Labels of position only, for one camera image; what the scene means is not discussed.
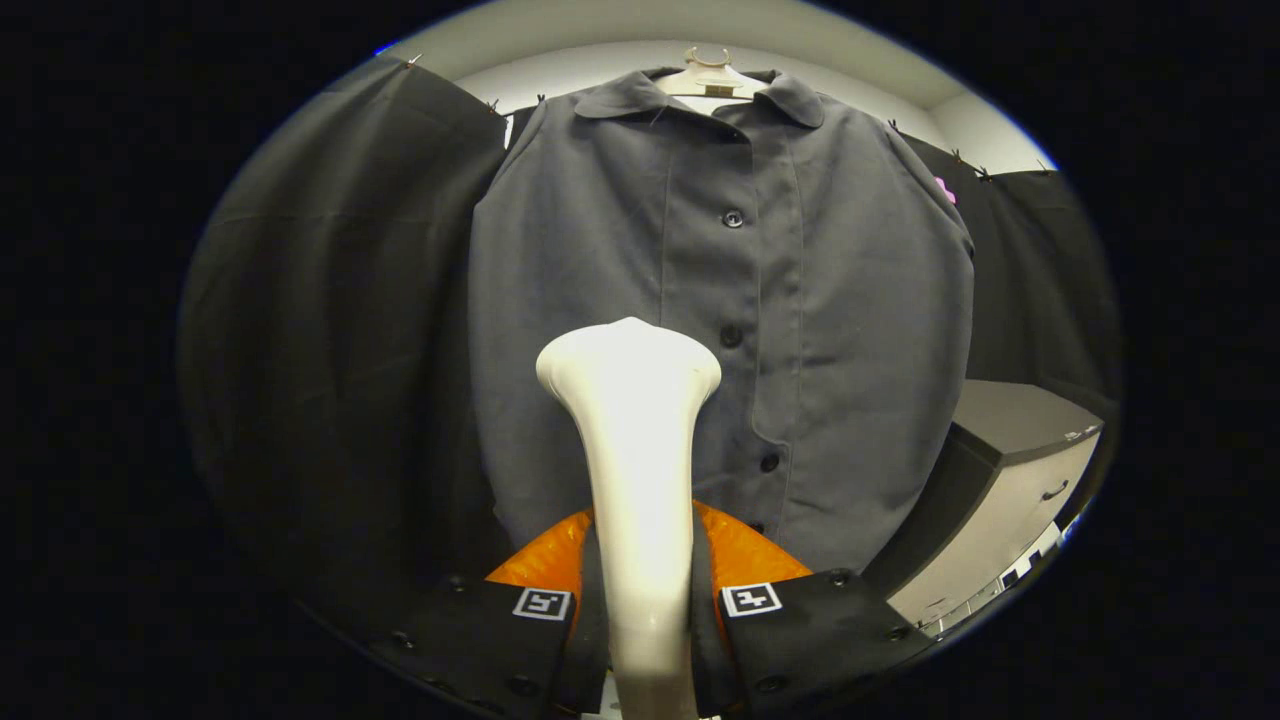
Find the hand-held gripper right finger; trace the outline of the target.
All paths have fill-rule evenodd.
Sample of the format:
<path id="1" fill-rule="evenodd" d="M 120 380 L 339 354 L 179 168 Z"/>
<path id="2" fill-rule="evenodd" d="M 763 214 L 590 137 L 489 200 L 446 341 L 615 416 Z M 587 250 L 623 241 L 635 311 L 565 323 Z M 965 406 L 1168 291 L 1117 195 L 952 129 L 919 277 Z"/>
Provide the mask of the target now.
<path id="1" fill-rule="evenodd" d="M 703 717 L 832 714 L 934 647 L 855 571 L 813 571 L 727 512 L 694 503 L 692 538 L 690 652 Z"/>

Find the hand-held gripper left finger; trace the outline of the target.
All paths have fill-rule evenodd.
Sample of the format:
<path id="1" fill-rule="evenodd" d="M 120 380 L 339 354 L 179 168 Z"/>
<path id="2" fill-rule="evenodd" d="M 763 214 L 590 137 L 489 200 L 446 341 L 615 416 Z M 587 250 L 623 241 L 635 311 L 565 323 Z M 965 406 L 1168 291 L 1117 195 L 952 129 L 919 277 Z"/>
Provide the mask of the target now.
<path id="1" fill-rule="evenodd" d="M 474 714 L 599 714 L 611 660 L 593 511 L 558 521 L 484 578 L 439 582 L 367 651 L 393 673 Z"/>

